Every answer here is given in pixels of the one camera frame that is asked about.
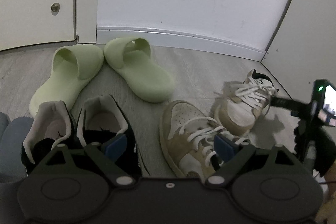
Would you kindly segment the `black puma sneaker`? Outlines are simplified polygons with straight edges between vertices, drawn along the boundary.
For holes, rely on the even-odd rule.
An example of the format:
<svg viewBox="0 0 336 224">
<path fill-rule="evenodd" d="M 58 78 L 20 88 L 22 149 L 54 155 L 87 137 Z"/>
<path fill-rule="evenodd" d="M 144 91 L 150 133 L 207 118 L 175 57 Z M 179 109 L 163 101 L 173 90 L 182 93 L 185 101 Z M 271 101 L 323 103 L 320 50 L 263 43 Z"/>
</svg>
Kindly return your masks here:
<svg viewBox="0 0 336 224">
<path fill-rule="evenodd" d="M 39 106 L 29 133 L 22 143 L 21 162 L 27 174 L 57 145 L 79 149 L 73 119 L 63 101 L 44 102 Z"/>
<path fill-rule="evenodd" d="M 90 98 L 80 110 L 76 136 L 83 147 L 97 143 L 105 147 L 116 135 L 126 136 L 125 152 L 115 161 L 116 166 L 138 180 L 142 177 L 138 148 L 133 129 L 116 100 L 110 95 Z"/>
</svg>

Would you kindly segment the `beige jordan sneaker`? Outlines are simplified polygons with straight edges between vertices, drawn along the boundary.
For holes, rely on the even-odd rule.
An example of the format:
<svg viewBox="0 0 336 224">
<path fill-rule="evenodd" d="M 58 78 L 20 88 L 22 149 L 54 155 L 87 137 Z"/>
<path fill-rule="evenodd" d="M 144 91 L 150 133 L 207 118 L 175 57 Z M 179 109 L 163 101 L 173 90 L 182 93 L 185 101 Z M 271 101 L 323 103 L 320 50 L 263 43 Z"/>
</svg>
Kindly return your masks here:
<svg viewBox="0 0 336 224">
<path fill-rule="evenodd" d="M 262 114 L 267 113 L 275 88 L 270 77 L 252 69 L 244 82 L 231 84 L 228 96 L 214 110 L 214 119 L 232 135 L 242 136 L 253 128 Z"/>
<path fill-rule="evenodd" d="M 211 117 L 187 101 L 170 102 L 159 122 L 159 141 L 167 164 L 179 178 L 195 177 L 205 182 L 224 160 L 214 149 L 216 135 L 234 144 L 249 144 L 247 138 L 232 135 Z"/>
</svg>

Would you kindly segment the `light green slide sandal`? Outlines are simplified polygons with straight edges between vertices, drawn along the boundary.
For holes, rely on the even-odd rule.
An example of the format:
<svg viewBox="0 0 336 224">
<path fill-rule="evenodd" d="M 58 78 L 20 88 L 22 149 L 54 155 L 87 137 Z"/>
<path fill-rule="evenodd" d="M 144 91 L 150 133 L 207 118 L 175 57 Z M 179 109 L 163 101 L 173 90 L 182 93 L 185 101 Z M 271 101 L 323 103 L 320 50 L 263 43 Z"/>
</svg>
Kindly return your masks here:
<svg viewBox="0 0 336 224">
<path fill-rule="evenodd" d="M 172 75 L 151 59 L 151 47 L 144 38 L 116 38 L 104 47 L 108 65 L 128 84 L 142 100 L 160 103 L 173 94 Z"/>
<path fill-rule="evenodd" d="M 29 111 L 35 117 L 42 103 L 63 101 L 71 110 L 87 84 L 104 63 L 101 48 L 93 44 L 76 44 L 58 48 L 51 62 L 51 74 L 32 96 Z"/>
</svg>

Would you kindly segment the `grey-blue slide sandal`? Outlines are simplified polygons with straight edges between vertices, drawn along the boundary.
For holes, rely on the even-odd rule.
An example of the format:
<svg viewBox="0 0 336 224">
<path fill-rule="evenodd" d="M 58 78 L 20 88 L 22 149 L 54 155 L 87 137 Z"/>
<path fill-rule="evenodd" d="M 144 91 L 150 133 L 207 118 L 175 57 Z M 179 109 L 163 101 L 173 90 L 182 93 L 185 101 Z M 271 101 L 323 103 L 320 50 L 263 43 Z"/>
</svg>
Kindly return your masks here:
<svg viewBox="0 0 336 224">
<path fill-rule="evenodd" d="M 10 119 L 7 114 L 0 112 L 0 140 L 3 137 L 3 134 L 10 123 Z"/>
<path fill-rule="evenodd" d="M 26 169 L 21 162 L 21 149 L 33 121 L 30 117 L 16 118 L 1 133 L 1 184 L 25 178 Z"/>
</svg>

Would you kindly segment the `white cabinet panel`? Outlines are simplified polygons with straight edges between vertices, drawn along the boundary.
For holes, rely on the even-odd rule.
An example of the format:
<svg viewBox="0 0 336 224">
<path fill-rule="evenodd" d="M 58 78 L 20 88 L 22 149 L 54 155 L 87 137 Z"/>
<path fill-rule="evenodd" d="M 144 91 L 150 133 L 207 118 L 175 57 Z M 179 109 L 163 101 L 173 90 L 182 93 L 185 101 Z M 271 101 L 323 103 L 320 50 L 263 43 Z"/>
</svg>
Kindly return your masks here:
<svg viewBox="0 0 336 224">
<path fill-rule="evenodd" d="M 296 100 L 316 79 L 335 83 L 335 0 L 292 0 L 262 63 Z"/>
</svg>

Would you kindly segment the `metal door stopper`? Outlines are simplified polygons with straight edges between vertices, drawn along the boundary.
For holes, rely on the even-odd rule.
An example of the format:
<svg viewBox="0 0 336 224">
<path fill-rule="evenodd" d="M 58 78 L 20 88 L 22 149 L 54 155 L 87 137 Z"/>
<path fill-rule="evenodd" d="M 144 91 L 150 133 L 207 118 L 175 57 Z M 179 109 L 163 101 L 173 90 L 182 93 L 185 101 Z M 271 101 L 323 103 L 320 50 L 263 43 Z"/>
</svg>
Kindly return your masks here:
<svg viewBox="0 0 336 224">
<path fill-rule="evenodd" d="M 59 3 L 53 3 L 51 5 L 51 13 L 52 15 L 57 15 L 60 11 L 60 4 Z"/>
</svg>

